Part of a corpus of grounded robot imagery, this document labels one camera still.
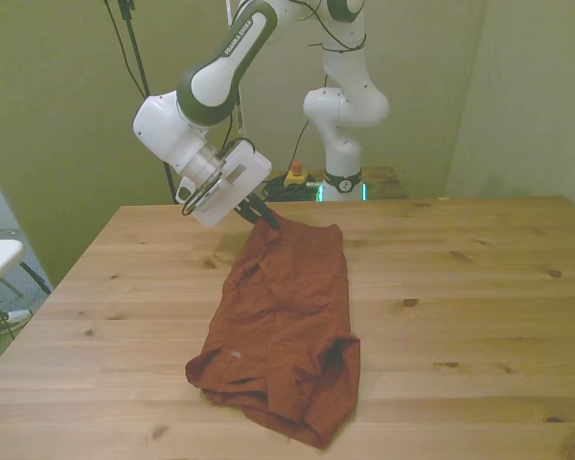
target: floor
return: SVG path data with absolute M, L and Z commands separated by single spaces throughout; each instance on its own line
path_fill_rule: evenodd
M 36 258 L 33 251 L 30 249 L 30 245 L 26 241 L 25 237 L 20 231 L 11 230 L 0 230 L 0 240 L 20 240 L 28 248 L 28 253 L 23 259 L 23 262 L 28 264 L 32 270 L 42 276 L 47 280 L 38 259 Z M 9 283 L 19 289 L 24 296 L 17 297 L 11 290 L 0 283 L 0 309 L 2 311 L 15 311 L 15 310 L 29 310 L 33 314 L 40 309 L 45 300 L 49 297 L 45 294 L 38 284 L 19 266 L 14 268 L 11 273 L 5 278 Z M 0 356 L 5 352 L 9 345 L 11 345 L 11 337 L 6 335 L 0 336 Z

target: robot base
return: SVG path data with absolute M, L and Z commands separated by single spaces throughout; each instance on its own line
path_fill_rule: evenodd
M 357 184 L 348 194 L 342 194 L 326 181 L 322 187 L 323 193 L 320 201 L 366 201 L 366 188 L 362 182 Z

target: wood knot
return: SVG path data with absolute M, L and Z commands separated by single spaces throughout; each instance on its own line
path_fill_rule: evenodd
M 212 259 L 205 259 L 204 261 L 204 266 L 206 266 L 207 268 L 217 268 L 217 264 L 215 262 L 213 262 Z
M 435 362 L 434 367 L 449 367 L 455 369 L 460 364 L 458 362 Z
M 505 374 L 514 374 L 516 371 L 514 371 L 511 367 L 505 365 L 505 364 L 500 364 L 498 366 L 502 372 L 504 372 Z
M 402 301 L 402 306 L 408 309 L 412 309 L 420 305 L 420 301 L 418 299 L 404 299 Z
M 472 259 L 469 256 L 467 256 L 464 252 L 450 251 L 449 254 L 461 262 L 472 263 Z
M 153 441 L 157 441 L 162 436 L 164 436 L 168 432 L 169 429 L 170 429 L 170 427 L 168 425 L 157 426 L 156 428 L 153 429 L 153 433 L 151 434 L 151 439 Z
M 116 313 L 113 314 L 112 316 L 109 316 L 107 319 L 109 321 L 123 321 L 127 318 L 125 313 Z

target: brown shirt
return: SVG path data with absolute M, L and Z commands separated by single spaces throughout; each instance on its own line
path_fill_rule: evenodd
M 343 235 L 281 217 L 258 222 L 223 286 L 188 381 L 215 403 L 324 448 L 357 405 Z

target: green wall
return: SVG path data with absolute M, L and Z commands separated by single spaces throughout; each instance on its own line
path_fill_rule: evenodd
M 490 0 L 449 196 L 575 202 L 575 0 Z
M 139 0 L 134 23 L 164 93 L 215 48 L 225 4 Z M 171 202 L 131 132 L 140 103 L 102 1 L 0 1 L 0 189 L 54 285 L 120 206 Z

